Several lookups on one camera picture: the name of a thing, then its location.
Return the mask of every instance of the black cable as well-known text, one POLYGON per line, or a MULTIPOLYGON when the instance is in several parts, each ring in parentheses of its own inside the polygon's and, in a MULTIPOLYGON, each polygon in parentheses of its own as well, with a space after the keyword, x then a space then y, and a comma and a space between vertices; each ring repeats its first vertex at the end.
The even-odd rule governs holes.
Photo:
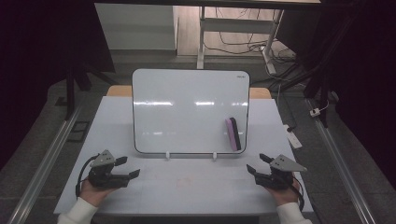
POLYGON ((297 196, 298 196, 298 198, 299 198, 299 200, 300 200, 300 204, 299 204, 300 211, 303 211, 303 208, 304 208, 304 205, 305 205, 303 185, 300 183, 300 181, 299 181, 296 177, 293 177, 293 178, 294 178, 295 180, 297 180, 298 184, 300 185, 301 192, 302 192, 303 194, 301 194, 300 191, 297 190, 297 188, 295 188, 292 184, 290 184, 290 188, 291 188, 291 190, 294 191, 294 193, 297 194, 297 196))
POLYGON ((249 86, 251 87, 252 85, 257 84, 257 83, 267 82, 267 81, 274 80, 274 79, 277 79, 277 78, 282 78, 282 76, 285 75, 286 73, 288 73, 288 72, 290 71, 290 69, 293 69, 292 67, 295 66, 295 65, 296 65, 296 63, 292 64, 286 71, 284 71, 283 73, 281 73, 281 74, 278 75, 277 77, 268 77, 268 78, 266 78, 266 79, 264 79, 264 80, 254 81, 254 82, 251 82, 251 83, 249 84, 249 86))
POLYGON ((283 52, 283 51, 288 50, 288 49, 289 49, 289 48, 280 50, 280 51, 277 53, 277 56, 279 56, 280 52, 283 52))
MULTIPOLYGON (((223 14, 222 14, 222 12, 220 11, 219 8, 216 7, 216 10, 215 10, 215 11, 216 11, 216 18, 219 17, 218 11, 219 11, 219 13, 221 14, 221 17, 224 18, 223 14)), ((248 9, 245 8, 243 11, 244 11, 244 15, 245 15, 246 12, 248 11, 248 9)), ((259 9, 259 13, 258 13, 258 15, 257 15, 257 19, 258 19, 259 16, 260 16, 260 12, 261 12, 261 10, 259 9)), ((221 32, 219 32, 219 36, 220 36, 221 42, 222 42, 223 44, 225 44, 225 45, 247 45, 248 48, 249 48, 249 44, 261 44, 261 46, 262 46, 264 43, 266 43, 266 42, 268 41, 268 40, 263 40, 263 41, 251 42, 251 38, 253 37, 253 35, 252 35, 252 36, 250 37, 249 41, 248 41, 248 42, 245 42, 245 43, 227 43, 227 42, 224 41, 221 32)))
POLYGON ((317 205, 316 205, 315 203, 313 203, 312 200, 311 200, 311 205, 312 205, 312 208, 314 209, 315 214, 317 215, 317 218, 318 218, 318 220, 319 220, 319 223, 320 223, 320 224, 323 224, 323 220, 322 220, 322 219, 324 219, 324 220, 326 221, 326 223, 329 223, 329 222, 326 220, 326 218, 322 215, 322 213, 319 212, 317 205))
POLYGON ((272 83, 269 87, 268 90, 272 91, 272 88, 278 84, 281 83, 282 81, 288 81, 287 79, 285 79, 289 74, 291 74, 292 71, 294 71, 295 69, 297 69, 300 65, 298 63, 294 63, 292 64, 285 72, 283 72, 282 74, 278 75, 276 78, 276 81, 274 83, 272 83))
POLYGON ((274 51, 272 49, 271 49, 271 53, 272 53, 271 59, 273 59, 277 63, 294 63, 296 61, 294 57, 280 57, 279 52, 277 53, 277 56, 275 56, 274 51))
POLYGON ((76 184, 76 198, 78 198, 79 194, 81 193, 81 178, 82 178, 82 174, 84 173, 85 168, 87 167, 87 165, 91 162, 94 161, 100 154, 98 154, 97 156, 92 156, 90 157, 82 166, 81 171, 79 172, 78 175, 78 182, 76 184))
POLYGON ((283 99, 285 99, 286 106, 288 107, 288 110, 289 110, 289 112, 290 112, 290 114, 291 114, 291 117, 292 117, 292 120, 293 120, 293 123, 294 123, 293 126, 289 126, 289 128, 287 129, 288 132, 291 132, 291 131, 293 131, 295 128, 297 128, 297 121, 296 121, 296 118, 295 118, 294 115, 293 115, 293 112, 292 112, 291 109, 290 109, 290 105, 289 105, 288 99, 285 97, 285 94, 283 94, 283 92, 282 92, 282 97, 283 97, 283 99))
POLYGON ((298 199, 299 199, 299 201, 300 201, 300 204, 299 204, 300 211, 303 211, 303 208, 304 208, 304 205, 305 205, 304 190, 303 190, 303 188, 302 188, 303 194, 301 194, 300 191, 297 190, 297 188, 295 188, 295 187, 293 186, 293 183, 291 183, 291 184, 287 183, 286 180, 284 180, 282 177, 280 177, 280 176, 278 176, 278 175, 272 174, 272 177, 275 178, 275 179, 277 179, 278 181, 282 182, 283 184, 289 186, 289 188, 290 188, 295 194, 297 194, 297 197, 298 197, 298 199))
POLYGON ((265 46, 265 45, 263 45, 263 44, 257 44, 257 45, 250 45, 248 48, 249 48, 249 50, 251 50, 252 52, 260 52, 260 51, 262 51, 261 49, 260 49, 260 47, 263 47, 263 46, 265 46))
MULTIPOLYGON (((205 42, 204 42, 204 46, 207 48, 207 49, 212 49, 212 48, 210 48, 210 47, 208 47, 206 44, 205 44, 205 42)), ((250 52, 252 52, 252 50, 247 50, 247 51, 242 51, 242 52, 231 52, 231 51, 228 51, 228 50, 225 50, 225 49, 213 49, 213 50, 218 50, 218 51, 222 51, 222 52, 226 52, 226 53, 231 53, 231 54, 244 54, 244 53, 250 53, 250 52)))

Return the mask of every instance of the cable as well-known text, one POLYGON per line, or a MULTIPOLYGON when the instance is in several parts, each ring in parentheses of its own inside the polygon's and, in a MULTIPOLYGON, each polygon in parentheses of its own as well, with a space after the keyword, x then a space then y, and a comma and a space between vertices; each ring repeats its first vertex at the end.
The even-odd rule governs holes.
POLYGON ((79 194, 81 193, 81 178, 82 178, 82 174, 84 173, 85 168, 87 167, 87 165, 91 162, 94 161, 100 154, 98 154, 97 156, 92 156, 90 157, 82 166, 81 171, 79 172, 78 175, 78 182, 76 184, 76 198, 78 198, 79 194))
POLYGON ((272 56, 270 55, 271 59, 273 59, 273 60, 276 61, 277 63, 293 63, 293 62, 296 61, 294 57, 280 57, 280 56, 279 56, 279 53, 280 53, 280 52, 278 52, 278 53, 277 53, 277 56, 275 56, 274 50, 271 49, 271 53, 272 53, 272 56))
POLYGON ((277 56, 279 56, 280 52, 283 52, 283 51, 288 50, 288 49, 289 49, 289 48, 280 50, 280 51, 277 53, 277 56))
POLYGON ((327 100, 327 105, 325 107, 321 108, 319 111, 326 109, 328 106, 329 106, 329 100, 327 100))
POLYGON ((294 178, 295 180, 297 180, 298 184, 300 185, 301 192, 302 192, 303 194, 300 193, 300 191, 297 190, 297 188, 295 188, 292 184, 290 185, 290 188, 291 188, 291 190, 293 190, 294 193, 296 193, 297 196, 299 197, 299 200, 300 200, 299 208, 300 208, 300 211, 303 211, 304 204, 305 204, 303 185, 300 183, 300 181, 299 181, 296 177, 293 177, 293 178, 294 178))
MULTIPOLYGON (((222 14, 222 12, 220 11, 220 9, 219 9, 218 7, 216 7, 216 18, 219 17, 218 11, 219 11, 219 13, 221 14, 221 17, 224 18, 224 15, 222 14)), ((239 16, 239 17, 237 17, 237 19, 240 18, 240 17, 242 17, 242 16, 244 16, 244 15, 246 14, 247 11, 248 11, 247 8, 243 9, 241 13, 244 13, 244 14, 241 15, 241 16, 239 16)), ((259 9, 259 13, 257 14, 256 20, 259 19, 260 12, 261 12, 261 10, 259 9)), ((225 41, 224 41, 221 32, 219 32, 219 36, 220 36, 221 42, 222 42, 223 44, 225 44, 225 45, 247 45, 247 47, 248 47, 249 49, 255 49, 255 48, 261 47, 263 44, 265 44, 265 43, 268 41, 268 40, 263 40, 263 41, 251 42, 251 39, 252 39, 252 37, 253 37, 253 34, 252 34, 252 36, 250 37, 250 39, 249 39, 248 42, 245 42, 245 43, 228 43, 228 42, 225 42, 225 41), (250 46, 250 44, 260 44, 260 45, 259 45, 259 46, 250 46)))
POLYGON ((289 112, 290 112, 290 114, 291 114, 291 117, 292 117, 292 119, 293 119, 294 125, 293 125, 293 126, 289 126, 289 128, 288 128, 288 132, 291 132, 292 130, 294 130, 295 128, 297 128, 297 121, 296 121, 296 118, 294 117, 293 112, 292 112, 291 109, 290 109, 290 105, 289 105, 288 99, 285 97, 285 95, 283 94, 283 92, 282 92, 282 96, 283 96, 283 99, 285 99, 286 106, 288 107, 288 110, 289 110, 289 112))
MULTIPOLYGON (((207 48, 207 49, 212 49, 212 48, 208 47, 208 46, 205 44, 205 42, 204 42, 204 46, 205 46, 205 48, 207 48)), ((247 50, 247 51, 242 51, 242 52, 231 52, 231 51, 228 51, 228 50, 225 50, 225 49, 213 49, 213 50, 218 50, 218 51, 222 51, 222 52, 226 52, 226 53, 231 53, 231 54, 244 54, 244 53, 250 53, 250 52, 252 52, 252 50, 247 50)))
POLYGON ((323 224, 323 220, 322 219, 324 219, 326 221, 326 223, 329 223, 327 221, 327 219, 324 217, 324 215, 319 211, 317 205, 314 202, 312 202, 312 200, 310 202, 311 202, 312 208, 314 209, 315 214, 317 215, 319 223, 323 224))
POLYGON ((276 97, 276 104, 277 104, 277 108, 278 108, 278 109, 279 109, 280 85, 282 85, 282 83, 280 83, 280 84, 279 84, 279 87, 277 88, 277 97, 276 97))
MULTIPOLYGON (((299 64, 297 64, 297 63, 292 64, 286 71, 284 71, 283 73, 281 73, 281 74, 279 75, 279 77, 282 77, 282 76, 284 76, 286 73, 291 72, 292 70, 294 70, 293 66, 296 66, 296 65, 299 65, 299 64)), ((251 87, 251 86, 254 85, 254 84, 261 83, 261 82, 267 82, 267 81, 271 81, 271 80, 274 80, 274 79, 276 79, 276 77, 269 76, 269 78, 266 78, 266 79, 264 79, 264 80, 258 80, 258 81, 251 82, 251 83, 249 84, 249 86, 251 87)))
MULTIPOLYGON (((328 45, 328 43, 332 40, 332 37, 336 34, 336 32, 337 32, 338 28, 340 27, 340 25, 341 25, 341 22, 339 22, 337 25, 335 25, 332 28, 332 31, 330 32, 330 34, 326 38, 324 38, 324 40, 321 42, 320 45, 318 45, 315 49, 311 50, 309 52, 309 54, 306 54, 304 56, 299 57, 298 60, 296 59, 296 62, 297 63, 298 62, 304 62, 304 64, 308 64, 308 63, 311 63, 313 61, 316 61, 318 58, 321 58, 320 54, 322 53, 324 47, 326 47, 328 45)), ((298 77, 304 77, 307 74, 312 74, 312 73, 316 72, 319 69, 320 66, 321 66, 321 64, 318 63, 318 64, 316 64, 316 66, 311 68, 309 71, 306 71, 303 74, 300 74, 299 76, 296 76, 296 77, 297 78, 298 77)), ((275 84, 278 83, 278 82, 279 82, 279 80, 277 80, 274 83, 272 83, 268 87, 268 90, 271 91, 272 87, 275 86, 275 84)))
POLYGON ((280 78, 280 77, 273 77, 273 76, 271 76, 271 74, 270 74, 269 71, 268 71, 267 66, 265 66, 265 71, 267 72, 268 77, 272 77, 272 78, 278 79, 278 80, 289 81, 288 79, 285 79, 285 78, 280 78))
POLYGON ((288 75, 291 74, 292 71, 294 71, 295 69, 297 69, 300 65, 298 63, 294 63, 292 64, 285 72, 283 72, 281 75, 278 76, 277 80, 272 83, 269 87, 268 90, 272 91, 272 88, 280 81, 285 80, 285 81, 290 81, 289 79, 285 79, 285 77, 287 77, 288 75))
POLYGON ((301 194, 300 191, 297 190, 297 188, 295 188, 295 187, 293 186, 292 183, 291 183, 291 184, 287 183, 282 177, 280 177, 280 176, 278 176, 278 175, 272 175, 272 177, 275 178, 275 179, 277 179, 278 181, 282 182, 283 184, 289 186, 289 188, 290 188, 295 194, 297 194, 297 197, 298 197, 298 199, 299 199, 299 201, 300 201, 300 204, 299 204, 300 211, 303 211, 303 208, 304 208, 304 205, 305 205, 304 191, 303 191, 303 194, 301 194))

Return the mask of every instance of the floor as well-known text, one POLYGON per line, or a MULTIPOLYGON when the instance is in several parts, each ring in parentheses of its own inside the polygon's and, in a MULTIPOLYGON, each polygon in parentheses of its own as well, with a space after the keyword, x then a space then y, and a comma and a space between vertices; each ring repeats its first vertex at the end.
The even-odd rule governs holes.
MULTIPOLYGON (((198 7, 178 7, 178 36, 177 36, 177 55, 188 56, 196 55, 199 46, 199 15, 198 7)), ((238 20, 261 20, 271 21, 274 11, 270 9, 251 9, 251 8, 228 8, 228 7, 206 7, 206 18, 225 18, 238 20)), ((261 56, 258 51, 259 45, 264 45, 268 35, 259 34, 238 34, 205 32, 204 43, 205 55, 217 56, 261 56)), ((273 49, 280 51, 287 47, 280 42, 275 42, 273 49)), ((283 51, 286 56, 292 52, 283 51)))
MULTIPOLYGON (((251 12, 250 18, 254 18, 253 13, 254 11, 251 12)), ((240 11, 236 11, 233 14, 233 18, 239 15, 240 11)), ((271 11, 266 15, 272 17, 271 11)), ((213 35, 219 39, 219 33, 213 33, 213 35)), ((217 48, 221 47, 222 44, 220 42, 211 42, 210 39, 207 39, 206 44, 213 44, 217 48)), ((230 42, 247 41, 248 35, 242 35, 241 39, 237 40, 227 40, 230 42)), ((196 49, 184 48, 183 50, 185 52, 178 52, 179 55, 183 54, 183 56, 166 53, 158 54, 157 52, 113 52, 112 58, 116 67, 116 74, 108 75, 121 84, 131 84, 131 74, 137 68, 194 69, 196 58, 192 55, 195 55, 196 49)), ((290 65, 291 63, 275 64, 276 70, 279 73, 285 71, 290 65)), ((245 70, 250 74, 252 81, 262 81, 254 85, 257 87, 269 87, 276 81, 275 79, 268 79, 269 77, 266 75, 265 68, 262 64, 262 58, 254 54, 247 57, 225 57, 225 55, 221 55, 221 57, 207 57, 205 59, 205 68, 245 70)), ((81 108, 77 122, 92 123, 101 98, 106 95, 106 91, 109 88, 108 84, 95 76, 90 75, 90 79, 93 84, 90 91, 83 92, 76 89, 78 100, 83 97, 86 99, 86 104, 81 108)), ((284 123, 289 124, 289 126, 297 126, 294 132, 304 146, 300 150, 294 150, 294 156, 297 162, 305 164, 308 170, 312 171, 303 174, 303 179, 311 203, 316 207, 316 213, 304 214, 304 216, 310 218, 313 223, 361 223, 355 205, 351 201, 343 181, 329 156, 329 151, 318 133, 315 122, 308 115, 306 99, 302 95, 305 84, 301 83, 301 85, 297 85, 281 94, 277 92, 278 84, 275 84, 272 88, 272 95, 278 104, 278 110, 282 120, 284 123)), ((64 81, 53 85, 49 89, 49 98, 42 113, 37 118, 31 131, 27 134, 12 159, 0 171, 0 209, 2 211, 0 213, 0 223, 6 223, 9 220, 15 206, 19 202, 32 176, 35 174, 35 170, 64 121, 65 106, 63 104, 57 104, 59 101, 62 101, 62 97, 65 97, 64 81)), ((317 103, 315 99, 312 99, 311 102, 312 104, 317 103)), ((328 107, 329 130, 331 130, 350 172, 373 211, 377 223, 396 223, 396 216, 394 216, 396 213, 395 190, 379 171, 361 143, 339 119, 334 110, 335 105, 336 101, 331 100, 328 107)), ((84 136, 81 133, 75 132, 70 133, 67 139, 25 223, 56 222, 57 216, 52 214, 53 209, 74 166, 74 161, 81 150, 84 136)), ((98 223, 136 223, 142 220, 135 218, 131 222, 129 217, 96 216, 95 221, 98 223)), ((272 214, 260 217, 260 223, 279 223, 279 220, 276 214, 272 214)))

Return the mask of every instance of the dark background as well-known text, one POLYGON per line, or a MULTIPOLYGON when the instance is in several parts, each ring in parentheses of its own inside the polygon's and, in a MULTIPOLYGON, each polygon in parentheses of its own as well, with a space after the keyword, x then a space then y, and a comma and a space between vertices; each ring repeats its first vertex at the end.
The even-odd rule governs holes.
POLYGON ((0 1, 0 136, 3 167, 71 67, 114 71, 93 2, 0 1))
MULTIPOLYGON (((93 2, 3 0, 0 4, 0 165, 3 167, 46 103, 50 85, 65 79, 70 68, 81 63, 99 71, 114 71, 114 67, 93 2)), ((396 175, 392 173, 396 160, 393 152, 396 150, 393 140, 396 138, 395 12, 392 1, 367 1, 333 55, 329 70, 331 89, 339 96, 337 112, 393 187, 396 186, 396 175)), ((323 43, 339 23, 339 14, 306 15, 314 19, 290 27, 297 33, 305 30, 311 36, 310 41, 293 46, 303 38, 288 34, 294 41, 287 45, 303 55, 322 52, 318 47, 326 46, 323 43)), ((312 63, 315 60, 306 63, 307 69, 312 63)))

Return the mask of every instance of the purple eraser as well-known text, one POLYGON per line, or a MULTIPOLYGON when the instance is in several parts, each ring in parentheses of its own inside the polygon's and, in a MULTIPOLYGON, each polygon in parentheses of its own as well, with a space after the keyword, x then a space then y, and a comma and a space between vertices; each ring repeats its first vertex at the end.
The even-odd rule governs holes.
POLYGON ((230 144, 233 151, 241 149, 241 143, 239 141, 238 128, 236 126, 236 120, 234 118, 226 119, 225 124, 227 125, 228 136, 230 138, 230 144))

